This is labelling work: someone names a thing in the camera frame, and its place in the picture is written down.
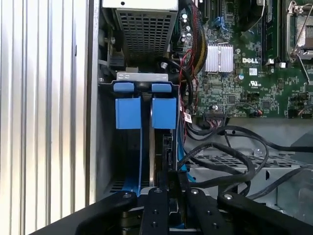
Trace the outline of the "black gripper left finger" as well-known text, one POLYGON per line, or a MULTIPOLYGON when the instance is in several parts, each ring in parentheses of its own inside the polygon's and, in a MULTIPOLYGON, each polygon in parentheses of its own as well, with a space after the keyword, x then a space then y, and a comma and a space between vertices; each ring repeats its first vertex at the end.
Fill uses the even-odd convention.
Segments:
POLYGON ((35 232, 34 235, 118 235, 122 230, 122 215, 138 208, 144 197, 140 235, 169 233, 168 192, 152 188, 147 195, 137 197, 134 192, 116 192, 86 208, 62 218, 35 232))

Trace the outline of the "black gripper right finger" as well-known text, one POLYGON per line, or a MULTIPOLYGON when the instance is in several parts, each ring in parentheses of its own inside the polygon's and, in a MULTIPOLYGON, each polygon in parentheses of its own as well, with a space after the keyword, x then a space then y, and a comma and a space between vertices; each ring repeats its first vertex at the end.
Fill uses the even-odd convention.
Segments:
POLYGON ((311 235, 312 225, 250 200, 226 192, 215 200, 198 188, 185 191, 203 235, 311 235))

